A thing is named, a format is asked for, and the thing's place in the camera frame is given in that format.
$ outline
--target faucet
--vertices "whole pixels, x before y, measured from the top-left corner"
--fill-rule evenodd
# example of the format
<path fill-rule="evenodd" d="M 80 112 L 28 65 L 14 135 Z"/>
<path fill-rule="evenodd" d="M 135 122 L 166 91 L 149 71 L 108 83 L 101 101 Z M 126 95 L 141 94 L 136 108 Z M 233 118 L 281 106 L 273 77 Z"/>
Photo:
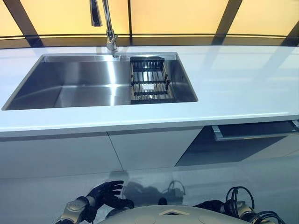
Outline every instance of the faucet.
<path fill-rule="evenodd" d="M 97 0 L 89 0 L 90 3 L 90 15 L 92 20 L 92 26 L 93 27 L 101 27 L 102 21 L 100 17 L 100 11 Z M 116 52 L 116 39 L 118 35 L 114 34 L 114 30 L 112 29 L 111 24 L 111 17 L 110 17 L 110 11 L 109 11 L 109 4 L 108 0 L 103 0 L 103 6 L 104 6 L 104 12 L 105 12 L 105 19 L 107 23 L 107 48 L 112 52 L 112 55 L 114 56 Z"/>

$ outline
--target wire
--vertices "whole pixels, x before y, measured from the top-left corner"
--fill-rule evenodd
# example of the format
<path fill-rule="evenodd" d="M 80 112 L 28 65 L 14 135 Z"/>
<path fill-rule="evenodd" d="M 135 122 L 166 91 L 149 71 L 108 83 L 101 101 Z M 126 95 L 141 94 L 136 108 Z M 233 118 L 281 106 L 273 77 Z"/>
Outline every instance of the wire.
<path fill-rule="evenodd" d="M 263 220 L 265 220 L 266 218 L 276 218 L 278 223 L 280 224 L 285 224 L 285 222 L 278 216 L 278 215 L 264 215 L 262 217 L 260 217 L 255 224 L 260 224 Z"/>
<path fill-rule="evenodd" d="M 248 222 L 252 223 L 256 218 L 260 217 L 261 215 L 276 215 L 277 213 L 273 212 L 273 211 L 261 211 L 259 213 L 256 213 Z"/>
<path fill-rule="evenodd" d="M 226 202 L 228 201 L 228 196 L 229 196 L 230 192 L 232 192 L 232 196 L 231 196 L 232 206 L 231 206 L 231 209 L 232 209 L 233 216 L 236 217 L 236 218 L 240 218 L 239 213 L 238 213 L 238 207 L 237 207 L 237 194 L 239 193 L 239 189 L 243 189 L 243 190 L 247 191 L 247 193 L 249 194 L 250 199 L 251 199 L 252 209 L 254 210 L 254 208 L 255 208 L 255 203 L 254 203 L 253 196 L 252 196 L 251 192 L 246 187 L 243 187 L 243 186 L 232 187 L 231 189 L 229 189 L 228 193 L 226 194 L 226 200 L 225 201 Z"/>

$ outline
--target white cabinet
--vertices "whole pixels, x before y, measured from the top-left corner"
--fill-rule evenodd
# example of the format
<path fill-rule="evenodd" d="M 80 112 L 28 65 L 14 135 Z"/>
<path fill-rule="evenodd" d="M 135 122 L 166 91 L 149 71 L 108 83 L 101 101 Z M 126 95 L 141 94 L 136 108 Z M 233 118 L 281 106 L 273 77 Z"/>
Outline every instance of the white cabinet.
<path fill-rule="evenodd" d="M 26 138 L 0 142 L 0 178 L 79 175 L 122 170 L 107 133 Z"/>
<path fill-rule="evenodd" d="M 174 167 L 202 127 L 109 132 L 124 170 Z"/>

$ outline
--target dish drying rack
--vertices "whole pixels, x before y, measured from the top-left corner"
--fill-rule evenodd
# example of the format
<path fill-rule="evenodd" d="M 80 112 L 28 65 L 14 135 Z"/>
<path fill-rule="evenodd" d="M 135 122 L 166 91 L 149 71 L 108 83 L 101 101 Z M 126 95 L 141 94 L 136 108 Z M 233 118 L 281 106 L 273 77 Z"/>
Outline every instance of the dish drying rack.
<path fill-rule="evenodd" d="M 175 102 L 164 58 L 131 57 L 131 104 Z"/>

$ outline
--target kitchen counter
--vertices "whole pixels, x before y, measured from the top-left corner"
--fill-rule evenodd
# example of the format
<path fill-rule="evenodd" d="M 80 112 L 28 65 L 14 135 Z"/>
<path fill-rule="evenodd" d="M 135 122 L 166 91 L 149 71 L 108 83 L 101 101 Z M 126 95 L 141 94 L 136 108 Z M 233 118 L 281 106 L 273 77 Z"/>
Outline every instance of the kitchen counter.
<path fill-rule="evenodd" d="M 0 137 L 106 132 L 299 119 L 299 48 L 119 47 L 177 52 L 198 102 L 0 110 Z M 105 47 L 0 50 L 0 108 L 46 53 L 106 53 Z"/>

